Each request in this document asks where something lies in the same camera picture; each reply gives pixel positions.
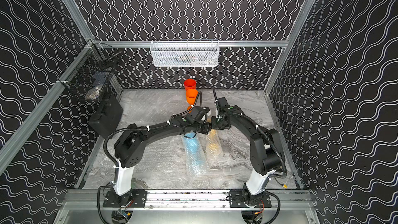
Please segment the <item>red plastic wine glass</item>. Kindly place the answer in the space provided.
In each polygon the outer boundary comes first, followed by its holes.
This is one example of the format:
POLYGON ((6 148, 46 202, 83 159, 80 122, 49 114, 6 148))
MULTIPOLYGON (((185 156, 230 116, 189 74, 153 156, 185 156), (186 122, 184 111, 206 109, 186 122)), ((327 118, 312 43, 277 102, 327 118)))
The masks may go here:
POLYGON ((184 89, 186 91, 190 89, 196 89, 197 88, 197 82, 194 79, 186 79, 183 83, 184 89))

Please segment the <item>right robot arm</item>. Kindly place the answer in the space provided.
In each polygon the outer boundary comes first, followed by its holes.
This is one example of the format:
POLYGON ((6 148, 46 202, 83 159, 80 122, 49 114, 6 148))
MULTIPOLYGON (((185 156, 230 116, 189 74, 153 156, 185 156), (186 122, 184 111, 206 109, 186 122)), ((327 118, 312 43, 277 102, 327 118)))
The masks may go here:
POLYGON ((286 178, 286 157, 279 133, 257 124, 242 111, 225 112, 211 118, 214 130, 237 128, 249 140, 249 156, 253 168, 250 178, 243 186, 241 201, 253 207, 266 195, 266 186, 274 178, 286 178))

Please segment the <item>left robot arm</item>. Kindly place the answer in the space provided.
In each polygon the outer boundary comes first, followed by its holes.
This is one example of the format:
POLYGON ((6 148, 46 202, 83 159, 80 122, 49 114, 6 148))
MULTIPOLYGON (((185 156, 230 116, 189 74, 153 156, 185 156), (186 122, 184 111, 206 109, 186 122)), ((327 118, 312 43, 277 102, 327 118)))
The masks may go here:
POLYGON ((111 189, 111 195, 117 205, 124 206, 129 201, 132 191, 132 177, 135 166, 142 160, 144 151, 149 144, 171 136, 208 134, 211 123, 206 120, 189 120, 187 117, 178 117, 166 122, 138 127, 135 124, 127 128, 112 132, 103 142, 103 151, 114 164, 114 180, 106 186, 99 186, 96 196, 96 206, 100 208, 102 191, 111 189))

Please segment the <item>bubble blue glass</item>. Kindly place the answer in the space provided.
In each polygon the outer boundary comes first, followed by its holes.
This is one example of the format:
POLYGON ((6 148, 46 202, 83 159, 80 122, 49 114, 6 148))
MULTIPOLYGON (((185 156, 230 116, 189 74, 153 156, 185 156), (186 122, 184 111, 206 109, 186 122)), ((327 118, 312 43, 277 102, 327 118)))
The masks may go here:
POLYGON ((208 173, 210 167, 198 135, 194 132, 186 133, 182 136, 182 142, 186 152, 188 174, 198 177, 208 173))

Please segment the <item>orange plastic wine glass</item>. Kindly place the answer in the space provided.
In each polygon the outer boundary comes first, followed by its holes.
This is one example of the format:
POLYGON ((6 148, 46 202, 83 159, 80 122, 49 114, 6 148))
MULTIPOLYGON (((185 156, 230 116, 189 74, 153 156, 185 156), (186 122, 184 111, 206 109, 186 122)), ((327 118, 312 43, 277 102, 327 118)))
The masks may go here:
POLYGON ((188 89, 186 91, 186 100, 187 100, 187 103, 189 104, 187 110, 190 110, 195 105, 195 101, 197 100, 198 93, 199 92, 193 88, 188 89))

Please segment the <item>bubble yellow glass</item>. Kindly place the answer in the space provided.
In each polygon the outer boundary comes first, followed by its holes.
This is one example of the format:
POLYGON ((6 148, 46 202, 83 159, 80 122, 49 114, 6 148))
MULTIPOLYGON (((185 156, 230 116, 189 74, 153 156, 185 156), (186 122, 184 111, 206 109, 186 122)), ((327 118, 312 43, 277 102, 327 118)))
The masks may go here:
POLYGON ((211 167, 217 166, 221 163, 224 152, 219 139, 218 131, 211 130, 203 137, 205 142, 205 155, 211 167))

